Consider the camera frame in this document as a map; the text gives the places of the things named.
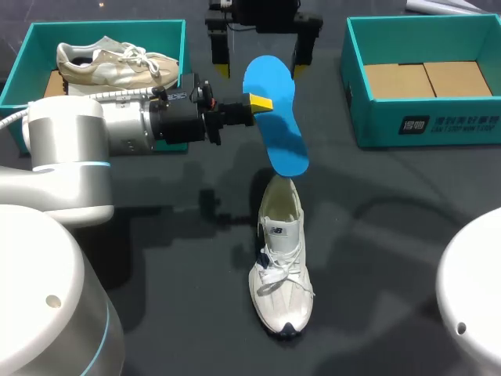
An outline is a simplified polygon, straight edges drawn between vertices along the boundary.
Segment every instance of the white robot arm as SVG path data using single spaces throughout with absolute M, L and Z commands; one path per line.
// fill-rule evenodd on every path
M 223 125 L 254 123 L 254 114 L 272 109 L 269 99 L 243 94 L 218 103 L 208 82 L 183 76 L 174 90 L 155 88 L 57 96 L 30 103 L 0 121 L 23 117 L 31 172 L 0 167 L 0 204 L 35 208 L 65 226 L 92 226 L 114 213 L 110 155 L 153 152 L 156 140 L 220 144 Z

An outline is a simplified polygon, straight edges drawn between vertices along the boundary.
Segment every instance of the white sneaker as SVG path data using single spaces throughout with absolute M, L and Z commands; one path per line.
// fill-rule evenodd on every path
M 292 180 L 275 176 L 259 209 L 265 246 L 249 273 L 252 302 L 272 332 L 296 335 L 308 323 L 313 288 L 306 269 L 304 213 Z
M 108 37 L 93 45 L 60 43 L 56 62 L 70 84 L 101 85 L 108 90 L 169 88 L 179 73 L 177 60 Z

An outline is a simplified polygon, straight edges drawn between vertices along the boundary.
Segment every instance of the table surface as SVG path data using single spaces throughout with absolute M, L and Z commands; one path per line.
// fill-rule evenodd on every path
M 475 3 L 494 10 L 494 1 Z M 76 236 L 124 326 L 124 376 L 469 374 L 442 326 L 435 273 L 453 235 L 501 206 L 501 152 L 360 150 L 338 73 L 346 16 L 401 14 L 404 4 L 303 0 L 303 10 L 323 15 L 324 28 L 312 66 L 296 80 L 294 102 L 310 157 L 308 171 L 294 181 L 316 293 L 300 338 L 270 338 L 248 291 L 253 224 L 271 175 L 257 128 L 226 128 L 220 147 L 197 143 L 188 154 L 112 160 L 114 220 Z M 187 20 L 193 70 L 211 81 L 216 96 L 238 93 L 257 56 L 290 62 L 294 36 L 234 33 L 232 78 L 219 77 L 211 66 L 206 5 L 3 0 L 2 63 L 9 69 L 32 20 L 161 17 Z M 0 162 L 30 166 L 17 157 L 8 132 L 0 134 Z

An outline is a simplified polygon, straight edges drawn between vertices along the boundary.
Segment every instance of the white shoelace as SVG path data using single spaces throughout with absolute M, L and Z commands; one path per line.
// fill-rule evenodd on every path
M 261 253 L 266 254 L 270 261 L 267 269 L 259 271 L 264 289 L 273 287 L 273 285 L 283 280 L 289 280 L 315 296 L 311 284 L 307 285 L 299 276 L 301 273 L 301 265 L 298 260 L 301 254 L 300 244 L 297 249 L 292 251 L 289 255 L 279 255 L 271 251 L 267 245 L 261 249 Z
M 143 47 L 128 44 L 128 47 L 122 56 L 118 58 L 118 61 L 132 61 L 137 63 L 138 66 L 147 65 L 154 77 L 160 75 L 160 66 L 156 61 L 150 59 L 149 53 Z

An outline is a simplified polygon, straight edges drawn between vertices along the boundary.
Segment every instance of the blue insole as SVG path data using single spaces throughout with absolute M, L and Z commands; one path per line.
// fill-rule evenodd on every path
M 256 114 L 256 122 L 275 172 L 294 177 L 306 171 L 308 151 L 294 118 L 292 106 L 296 85 L 289 69 L 274 56 L 260 56 L 247 67 L 243 92 L 273 101 L 273 111 Z

